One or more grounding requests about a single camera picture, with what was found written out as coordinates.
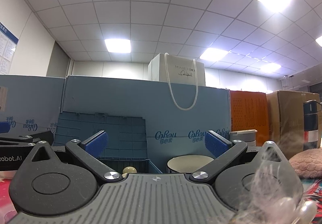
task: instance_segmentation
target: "gripper base plate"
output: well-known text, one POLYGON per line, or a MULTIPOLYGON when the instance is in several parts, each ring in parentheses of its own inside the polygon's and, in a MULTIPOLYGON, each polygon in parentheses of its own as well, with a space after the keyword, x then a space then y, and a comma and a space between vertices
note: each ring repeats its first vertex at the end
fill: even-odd
POLYGON ((75 212, 57 217, 19 213, 10 224, 210 224, 232 216, 210 186, 192 183, 183 174, 129 174, 104 184, 75 212))

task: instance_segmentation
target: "rope handle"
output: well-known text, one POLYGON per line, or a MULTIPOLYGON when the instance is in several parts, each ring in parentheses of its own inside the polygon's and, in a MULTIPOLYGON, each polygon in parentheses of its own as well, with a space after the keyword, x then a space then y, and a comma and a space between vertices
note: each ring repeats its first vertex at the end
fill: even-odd
POLYGON ((164 54, 165 73, 166 73, 166 79, 168 81, 168 85, 169 85, 169 89, 170 89, 170 93, 171 93, 172 100, 173 100, 174 104, 177 106, 178 109, 180 109, 180 110, 191 110, 194 107, 194 105, 196 104, 197 97, 198 97, 198 76, 197 76, 196 60, 193 59, 193 61, 194 61, 194 71, 195 71, 195 77, 196 77, 196 95, 194 97, 194 103, 192 103, 192 105, 189 108, 181 108, 177 104, 177 102, 175 101, 174 96, 173 96, 173 93, 172 93, 172 88, 171 88, 171 83, 170 83, 170 77, 169 77, 169 71, 168 71, 168 61, 167 61, 167 58, 166 58, 167 55, 169 55, 169 54, 168 53, 165 53, 164 54))

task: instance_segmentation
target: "blue gripper pad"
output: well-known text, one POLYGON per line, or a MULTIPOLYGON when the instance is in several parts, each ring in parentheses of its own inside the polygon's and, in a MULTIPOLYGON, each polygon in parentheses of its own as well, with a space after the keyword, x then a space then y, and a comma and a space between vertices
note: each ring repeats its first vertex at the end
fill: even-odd
POLYGON ((232 146, 232 143, 229 140, 226 140, 214 131, 208 131, 206 133, 204 144, 207 150, 209 150, 216 158, 225 153, 232 146))
POLYGON ((108 135, 104 131, 101 134, 97 135, 94 139, 89 141, 87 144, 85 144, 84 150, 94 158, 98 158, 98 156, 100 156, 106 149, 107 142, 108 135))
POLYGON ((10 131, 9 121, 0 121, 0 133, 7 133, 10 131))

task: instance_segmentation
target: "pink knitted pillow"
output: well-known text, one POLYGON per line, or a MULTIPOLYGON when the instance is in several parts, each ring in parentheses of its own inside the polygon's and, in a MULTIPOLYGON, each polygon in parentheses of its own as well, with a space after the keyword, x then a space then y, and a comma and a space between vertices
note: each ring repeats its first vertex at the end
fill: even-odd
POLYGON ((295 172, 304 178, 318 178, 322 176, 322 149, 311 149, 293 156, 289 163, 295 172))

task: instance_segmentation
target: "teal plastic crate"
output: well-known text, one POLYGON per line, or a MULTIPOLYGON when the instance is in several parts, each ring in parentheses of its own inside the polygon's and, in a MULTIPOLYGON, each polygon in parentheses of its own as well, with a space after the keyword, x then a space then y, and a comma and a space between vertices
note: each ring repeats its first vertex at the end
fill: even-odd
POLYGON ((61 146, 72 139, 83 141, 101 130, 108 134, 107 148, 98 157, 104 164, 118 172, 132 166, 139 173, 161 173, 148 158, 142 118, 64 111, 58 118, 54 145, 61 146))

